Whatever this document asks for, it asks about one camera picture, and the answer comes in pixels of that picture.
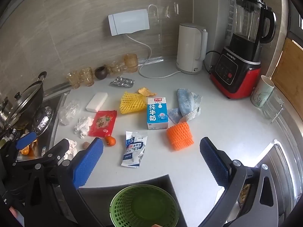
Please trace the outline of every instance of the control panel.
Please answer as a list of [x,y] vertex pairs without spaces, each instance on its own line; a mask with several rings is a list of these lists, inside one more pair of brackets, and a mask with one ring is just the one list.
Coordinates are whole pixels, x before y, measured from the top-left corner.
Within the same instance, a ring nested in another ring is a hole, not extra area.
[[219,59],[219,62],[215,68],[218,76],[228,85],[232,84],[237,70],[238,65],[225,55],[221,55],[221,58]]

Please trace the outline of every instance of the pot lid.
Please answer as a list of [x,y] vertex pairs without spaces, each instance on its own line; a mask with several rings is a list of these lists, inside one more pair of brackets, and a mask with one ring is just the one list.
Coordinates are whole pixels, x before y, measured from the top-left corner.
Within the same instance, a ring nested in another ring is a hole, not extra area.
[[42,82],[32,85],[32,86],[28,87],[21,95],[19,92],[15,95],[15,98],[17,98],[17,100],[15,101],[12,109],[9,112],[7,120],[4,124],[5,127],[10,128],[18,121],[21,112],[23,112],[22,108],[38,92],[38,90],[41,87],[41,84],[42,84]]

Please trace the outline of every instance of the orange foam net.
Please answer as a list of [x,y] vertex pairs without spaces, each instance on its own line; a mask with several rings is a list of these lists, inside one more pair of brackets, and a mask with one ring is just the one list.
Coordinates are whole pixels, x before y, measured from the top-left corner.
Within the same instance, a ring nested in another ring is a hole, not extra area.
[[187,148],[194,143],[187,122],[174,125],[166,130],[166,134],[174,150]]

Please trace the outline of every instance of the aluminum foil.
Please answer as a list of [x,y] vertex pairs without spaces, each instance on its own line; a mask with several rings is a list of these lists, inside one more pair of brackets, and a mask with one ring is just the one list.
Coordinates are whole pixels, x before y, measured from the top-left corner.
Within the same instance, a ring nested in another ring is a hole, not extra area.
[[117,77],[114,81],[111,82],[111,84],[130,88],[130,87],[133,87],[134,80],[129,79],[129,78]]
[[45,107],[45,115],[46,116],[44,116],[41,122],[37,125],[36,131],[38,130],[39,133],[43,133],[47,129],[52,119],[53,110],[50,107]]

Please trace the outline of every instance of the lid handle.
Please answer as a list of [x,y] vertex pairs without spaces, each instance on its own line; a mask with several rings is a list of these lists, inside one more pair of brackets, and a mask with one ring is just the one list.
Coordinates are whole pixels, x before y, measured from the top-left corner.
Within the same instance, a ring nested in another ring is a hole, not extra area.
[[17,93],[17,94],[15,94],[15,96],[14,96],[14,98],[15,98],[16,100],[19,100],[19,99],[20,99],[20,97],[21,97],[20,92],[18,92],[18,93]]
[[270,24],[269,24],[269,31],[268,31],[267,35],[265,37],[260,38],[260,43],[268,44],[275,37],[276,29],[277,29],[277,18],[276,18],[276,14],[274,12],[267,10],[267,9],[263,9],[263,11],[264,11],[263,23],[265,23],[265,19],[268,18],[270,21]]
[[39,79],[43,76],[43,79],[41,80],[43,82],[43,80],[46,78],[46,75],[47,75],[47,72],[40,73],[37,81],[39,81]]

